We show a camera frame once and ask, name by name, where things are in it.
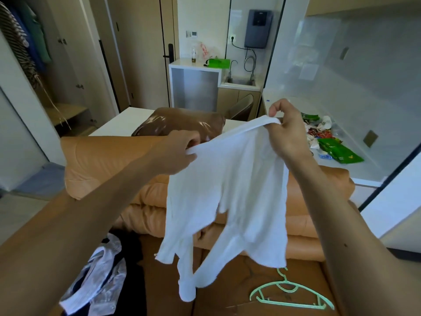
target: sink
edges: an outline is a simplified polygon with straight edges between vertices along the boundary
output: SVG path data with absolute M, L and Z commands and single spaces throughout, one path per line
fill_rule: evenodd
M 239 84 L 239 85 L 251 85 L 251 86 L 255 86 L 256 83 L 253 80 L 250 79 L 239 79 L 239 78 L 235 78 L 235 77 L 229 77 L 227 79 L 227 83 L 231 83 L 231 84 Z

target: door handle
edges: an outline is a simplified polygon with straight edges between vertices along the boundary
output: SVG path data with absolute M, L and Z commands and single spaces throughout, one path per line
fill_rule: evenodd
M 163 57 L 169 58 L 170 63 L 174 62 L 174 46 L 171 43 L 168 44 L 168 55 L 164 55 Z

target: sofa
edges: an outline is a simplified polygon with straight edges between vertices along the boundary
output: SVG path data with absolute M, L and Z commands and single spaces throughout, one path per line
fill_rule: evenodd
M 93 136 L 64 137 L 61 146 L 67 160 L 65 170 L 66 190 L 57 195 L 35 215 L 4 246 L 15 246 L 47 226 L 55 216 L 68 210 L 68 206 L 93 191 L 100 184 L 120 171 L 130 161 L 145 154 L 162 137 L 158 136 Z M 354 183 L 347 170 L 321 167 L 328 178 L 349 199 Z M 281 280 L 276 269 L 260 266 L 247 253 L 234 258 L 225 266 L 210 286 L 197 289 L 194 302 L 181 301 L 178 295 L 177 259 L 172 265 L 155 260 L 165 234 L 166 193 L 168 176 L 159 175 L 140 189 L 130 205 L 121 213 L 113 228 L 135 231 L 139 234 L 144 259 L 146 303 L 148 315 L 340 315 L 341 303 L 334 295 L 329 274 L 324 263 L 323 250 L 314 225 L 308 214 L 300 188 L 290 174 L 287 185 L 286 251 L 288 280 L 305 285 L 327 297 L 335 310 L 277 306 L 249 300 L 256 287 Z M 194 236 L 194 268 L 204 260 L 226 222 L 218 214 L 215 222 Z M 316 303 L 310 292 L 297 291 L 287 294 L 276 287 L 265 292 L 271 300 L 294 303 Z M 60 314 L 55 308 L 51 315 Z

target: bottle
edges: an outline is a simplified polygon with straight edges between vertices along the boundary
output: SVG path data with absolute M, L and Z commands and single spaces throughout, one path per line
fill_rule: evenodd
M 196 63 L 196 47 L 192 46 L 192 63 Z

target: plastic hanger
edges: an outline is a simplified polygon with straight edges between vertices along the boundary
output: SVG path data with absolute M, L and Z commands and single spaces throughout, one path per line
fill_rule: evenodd
M 261 302 L 261 303 L 265 303 L 265 304 L 273 304 L 273 305 L 281 305 L 281 306 L 290 306 L 290 307 L 300 307 L 300 308 L 313 308 L 313 309 L 325 309 L 326 308 L 326 304 L 332 308 L 333 310 L 335 310 L 334 305 L 332 304 L 332 302 L 330 300 L 328 300 L 326 297 L 324 297 L 323 295 L 319 294 L 318 292 L 313 291 L 312 289 L 301 285 L 301 284 L 297 284 L 297 283 L 293 283 L 287 280 L 287 277 L 282 274 L 279 270 L 279 268 L 276 269 L 278 271 L 278 274 L 281 275 L 284 280 L 283 281 L 278 281 L 278 282 L 271 282 L 271 283 L 267 283 L 265 285 L 261 285 L 259 287 L 257 287 L 254 291 L 251 292 L 250 294 L 250 300 L 252 299 L 253 295 L 255 295 L 255 293 L 259 292 L 260 297 L 256 296 L 256 299 Z M 288 285 L 293 285 L 295 286 L 293 289 L 286 289 L 283 288 L 281 285 L 282 284 L 288 284 Z M 286 303 L 286 302 L 277 302 L 275 300 L 270 300 L 269 298 L 264 298 L 263 293 L 262 293 L 262 289 L 268 286 L 272 286 L 272 285 L 276 285 L 279 289 L 283 290 L 286 293 L 294 293 L 298 290 L 298 288 L 303 288 L 305 290 L 308 290 L 309 292 L 312 292 L 313 294 L 315 294 L 317 296 L 317 304 L 313 303 L 313 305 L 310 304 L 298 304 L 298 303 Z

